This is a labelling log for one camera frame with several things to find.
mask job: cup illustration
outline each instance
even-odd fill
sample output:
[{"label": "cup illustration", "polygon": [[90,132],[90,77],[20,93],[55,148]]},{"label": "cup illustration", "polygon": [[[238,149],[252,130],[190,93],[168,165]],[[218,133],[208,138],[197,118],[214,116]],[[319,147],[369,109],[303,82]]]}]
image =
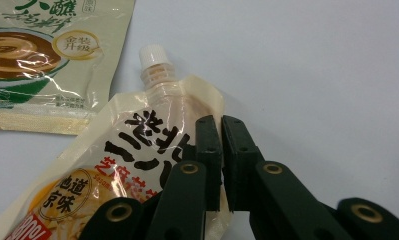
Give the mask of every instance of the cup illustration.
[{"label": "cup illustration", "polygon": [[0,108],[27,102],[68,64],[52,41],[41,32],[0,28]]}]

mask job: plastic packaging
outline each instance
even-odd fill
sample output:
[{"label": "plastic packaging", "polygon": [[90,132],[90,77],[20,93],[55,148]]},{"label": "plastic packaging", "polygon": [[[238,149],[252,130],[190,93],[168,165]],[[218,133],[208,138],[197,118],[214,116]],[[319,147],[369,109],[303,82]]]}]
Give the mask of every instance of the plastic packaging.
[{"label": "plastic packaging", "polygon": [[[115,197],[144,202],[160,192],[182,148],[194,145],[195,122],[213,115],[222,95],[204,80],[177,81],[162,47],[141,51],[145,92],[117,94],[50,168],[0,216],[0,239],[77,239],[100,205]],[[220,239],[230,220],[207,215],[206,239]]]},{"label": "plastic packaging", "polygon": [[133,7],[0,0],[0,129],[79,134],[109,100]]}]

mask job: white table surface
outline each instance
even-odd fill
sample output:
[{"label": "white table surface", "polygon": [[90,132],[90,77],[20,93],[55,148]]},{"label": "white table surface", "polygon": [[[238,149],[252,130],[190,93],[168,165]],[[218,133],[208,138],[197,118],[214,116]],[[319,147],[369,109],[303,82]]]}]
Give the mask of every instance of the white table surface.
[{"label": "white table surface", "polygon": [[[399,1],[138,0],[111,95],[143,89],[150,43],[180,78],[213,83],[225,114],[318,200],[361,197],[399,217]],[[0,213],[73,139],[0,131]],[[252,239],[247,217],[224,239]]]}]

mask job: food pouch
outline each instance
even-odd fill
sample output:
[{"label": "food pouch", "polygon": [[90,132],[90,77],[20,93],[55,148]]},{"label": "food pouch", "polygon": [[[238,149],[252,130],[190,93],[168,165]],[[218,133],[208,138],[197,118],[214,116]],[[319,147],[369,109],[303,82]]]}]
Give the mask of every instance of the food pouch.
[{"label": "food pouch", "polygon": [[109,100],[134,0],[0,0],[0,129],[78,134]]},{"label": "food pouch", "polygon": [[[142,49],[145,92],[117,94],[75,142],[0,216],[0,239],[78,239],[84,225],[116,197],[140,202],[163,189],[195,122],[213,115],[220,126],[223,98],[195,76],[181,81],[159,45]],[[208,212],[206,239],[220,239],[230,214]]]}]

